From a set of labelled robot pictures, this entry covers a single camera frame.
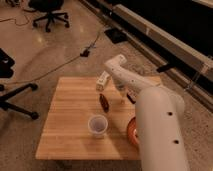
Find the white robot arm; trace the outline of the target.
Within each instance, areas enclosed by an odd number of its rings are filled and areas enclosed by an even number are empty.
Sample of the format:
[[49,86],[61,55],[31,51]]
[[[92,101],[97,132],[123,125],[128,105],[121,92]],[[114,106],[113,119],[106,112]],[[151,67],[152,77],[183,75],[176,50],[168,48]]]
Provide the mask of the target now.
[[119,54],[105,62],[117,89],[120,85],[137,92],[136,130],[142,171],[190,171],[178,117],[184,113],[183,98],[161,83],[122,67]]

